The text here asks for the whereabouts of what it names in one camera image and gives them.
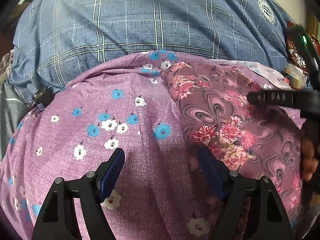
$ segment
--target blue gripper pad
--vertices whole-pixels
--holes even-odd
[[[99,198],[101,200],[104,200],[108,197],[110,197],[112,190],[116,184],[116,181],[120,175],[120,172],[122,170],[122,167],[124,165],[124,151],[122,149],[119,150],[116,158],[110,165],[110,168],[104,175],[102,181],[101,181],[101,187],[100,187],[100,194]]]
[[[219,161],[216,160],[208,148],[199,149],[198,159],[212,192],[218,199],[225,199],[227,193],[224,190],[224,183],[228,178],[225,174],[219,174],[219,168],[217,167]]]

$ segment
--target floral pillow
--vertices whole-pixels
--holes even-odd
[[[161,76],[179,109],[195,185],[199,195],[214,203],[213,216],[220,203],[210,196],[195,144],[208,146],[217,159],[244,177],[271,177],[293,219],[301,194],[300,132],[285,111],[251,106],[246,95],[261,86],[236,66],[179,62],[162,70]]]

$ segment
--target blue plaid fabric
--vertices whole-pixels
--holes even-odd
[[[281,71],[288,20],[274,0],[35,0],[16,29],[8,82],[28,103],[102,62],[158,49]]]

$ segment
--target metal screw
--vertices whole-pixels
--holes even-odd
[[[62,182],[62,178],[60,178],[60,177],[59,177],[59,178],[56,178],[56,179],[54,180],[54,182],[57,183],[57,184],[59,184],[59,183]]]
[[[89,172],[87,172],[86,176],[87,176],[88,178],[92,178],[92,177],[94,176],[94,171],[89,171]]]
[[[238,173],[238,171],[230,171],[230,175],[231,175],[232,177],[236,177],[236,176],[239,175],[239,173]]]
[[[262,176],[262,179],[265,181],[265,182],[270,182],[270,178],[268,176]]]

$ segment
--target circular logo print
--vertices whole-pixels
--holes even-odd
[[[270,5],[265,0],[258,0],[258,6],[260,10],[263,12],[264,16],[267,18],[271,24],[274,24],[276,21],[275,14],[273,13]]]

